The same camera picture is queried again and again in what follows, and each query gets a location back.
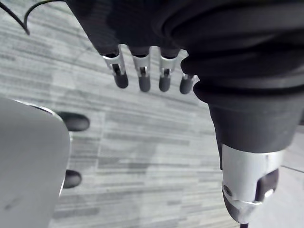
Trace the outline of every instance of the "black cable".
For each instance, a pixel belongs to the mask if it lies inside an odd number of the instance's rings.
[[[4,5],[2,2],[0,2],[0,7],[3,9],[5,12],[7,12],[12,18],[14,18],[18,24],[21,25],[21,27],[24,29],[24,31],[29,35],[29,30],[27,26],[17,17],[16,14],[14,14],[6,5]]]
[[[28,11],[25,13],[24,15],[24,19],[23,22],[17,17],[17,15],[15,13],[13,13],[6,5],[4,5],[2,2],[0,2],[0,8],[2,8],[4,11],[6,11],[11,17],[13,17],[20,25],[21,27],[24,29],[24,31],[26,32],[26,34],[30,35],[29,29],[28,29],[28,17],[29,14],[31,13],[31,11],[33,11],[37,6],[49,3],[49,2],[53,2],[53,1],[64,1],[64,0],[46,0],[46,1],[41,1],[38,2],[36,4],[34,4],[33,6],[31,6]]]
[[[302,170],[297,170],[297,169],[294,169],[294,168],[291,168],[291,167],[288,167],[288,166],[285,166],[285,165],[281,165],[281,167],[289,169],[289,170],[293,170],[293,171],[296,171],[296,172],[304,173],[304,171],[302,171]]]
[[[26,28],[26,30],[28,31],[28,17],[29,17],[29,14],[31,13],[31,11],[33,11],[37,6],[40,6],[40,5],[43,5],[43,4],[46,4],[46,3],[50,3],[50,2],[53,2],[53,1],[64,1],[64,0],[47,0],[47,1],[41,1],[41,2],[38,2],[34,5],[32,5],[28,11],[25,13],[24,15],[24,19],[23,19],[23,24]]]

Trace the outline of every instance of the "black rubber end cap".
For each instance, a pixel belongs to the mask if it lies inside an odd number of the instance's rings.
[[[249,225],[248,223],[247,224],[241,224],[240,228],[248,228],[248,225]]]
[[[129,85],[129,80],[128,80],[128,76],[127,74],[117,74],[114,76],[116,85],[121,88],[121,89],[125,89],[126,87],[128,87]]]
[[[182,78],[180,81],[180,93],[188,94],[192,89],[193,80]]]
[[[74,170],[66,170],[65,182],[63,184],[64,189],[71,189],[77,187],[82,181],[81,174]]]
[[[70,132],[85,131],[90,127],[90,120],[85,115],[69,112],[57,112]]]
[[[148,92],[151,88],[151,83],[150,83],[150,77],[139,77],[138,78],[139,82],[139,88],[141,89],[142,92]]]
[[[162,92],[167,92],[170,88],[170,81],[169,77],[160,77],[159,88]]]

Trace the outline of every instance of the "robotic hand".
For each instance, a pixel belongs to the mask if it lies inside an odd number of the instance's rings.
[[[150,89],[147,47],[159,46],[164,60],[175,58],[179,49],[188,52],[181,67],[185,74],[199,77],[194,92],[209,104],[223,170],[224,202],[232,218],[246,227],[252,212],[276,190],[284,149],[303,112],[304,3],[66,3],[106,61],[119,53],[117,44],[129,46],[143,92]],[[120,66],[125,82],[120,87],[126,87],[122,58],[119,54],[115,58],[120,62],[109,67]]]

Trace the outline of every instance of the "gray carpet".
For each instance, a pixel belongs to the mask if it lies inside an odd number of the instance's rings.
[[[36,1],[3,2],[22,16]],[[68,163],[83,183],[63,190],[50,228],[237,227],[222,200],[208,107],[179,93],[180,68],[169,92],[159,91],[152,48],[152,88],[142,93],[123,46],[129,86],[122,90],[65,3],[35,9],[30,37],[9,15],[0,17],[0,95],[91,120],[89,130],[73,134]]]

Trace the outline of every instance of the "wire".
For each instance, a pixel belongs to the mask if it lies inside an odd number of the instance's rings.
[[[11,17],[13,17],[20,25],[21,27],[24,29],[24,31],[26,32],[26,34],[30,35],[29,29],[28,29],[28,18],[29,18],[29,14],[31,13],[31,11],[33,11],[37,6],[49,3],[49,2],[53,2],[53,1],[64,1],[64,0],[47,0],[47,1],[41,1],[36,3],[35,5],[31,6],[28,11],[26,11],[24,18],[23,18],[23,22],[17,17],[17,15],[15,13],[13,13],[6,5],[4,5],[2,2],[0,2],[0,8],[2,8],[5,12],[7,12]]]
[[[27,26],[17,17],[16,14],[14,14],[6,5],[4,5],[2,2],[0,2],[0,8],[3,9],[5,12],[7,12],[12,18],[14,18],[24,29],[24,31],[29,35],[29,30]]]
[[[288,166],[285,166],[285,165],[281,165],[281,167],[284,167],[286,169],[290,169],[290,170],[293,170],[293,171],[296,171],[296,172],[304,173],[304,171],[302,171],[302,170],[297,170],[297,169],[294,169],[294,168],[291,168],[291,167],[288,167]]]
[[[28,11],[25,13],[24,15],[24,19],[23,19],[23,24],[26,28],[26,30],[29,32],[28,30],[28,18],[29,18],[29,14],[31,13],[31,11],[33,11],[37,6],[40,6],[40,5],[43,5],[43,4],[46,4],[46,3],[50,3],[50,2],[53,2],[53,1],[64,1],[64,0],[47,0],[47,1],[41,1],[41,2],[38,2],[36,3],[35,5],[32,5]]]

